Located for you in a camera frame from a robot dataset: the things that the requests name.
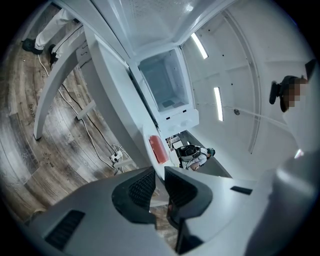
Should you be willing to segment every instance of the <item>person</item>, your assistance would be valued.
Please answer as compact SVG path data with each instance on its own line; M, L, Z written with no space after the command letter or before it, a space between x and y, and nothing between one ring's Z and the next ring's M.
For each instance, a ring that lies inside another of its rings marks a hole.
M216 151L213 148L201 148L201 154L195 159L186 164L186 168L191 168L193 171L197 171L205 162L213 157Z
M35 39L26 38L22 43L22 49L32 52L35 55L42 54L46 44L58 33L58 31L75 18L66 10L61 9L49 23L45 26ZM75 29L67 33L57 44L51 44L48 51L50 54L50 64L56 62L65 49L84 32L84 26L79 23Z

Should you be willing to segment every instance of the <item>power plug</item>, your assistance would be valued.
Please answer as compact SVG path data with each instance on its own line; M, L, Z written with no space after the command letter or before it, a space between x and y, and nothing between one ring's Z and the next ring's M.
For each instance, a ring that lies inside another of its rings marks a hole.
M110 159L113 163L119 162L119 159L122 158L122 152L119 150L116 154L110 156Z

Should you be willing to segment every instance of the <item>open lid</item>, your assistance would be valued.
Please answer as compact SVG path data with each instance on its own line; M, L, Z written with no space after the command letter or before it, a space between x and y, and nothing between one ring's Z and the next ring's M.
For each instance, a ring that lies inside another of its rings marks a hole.
M143 60L181 45L234 1L92 0L92 3L129 57Z

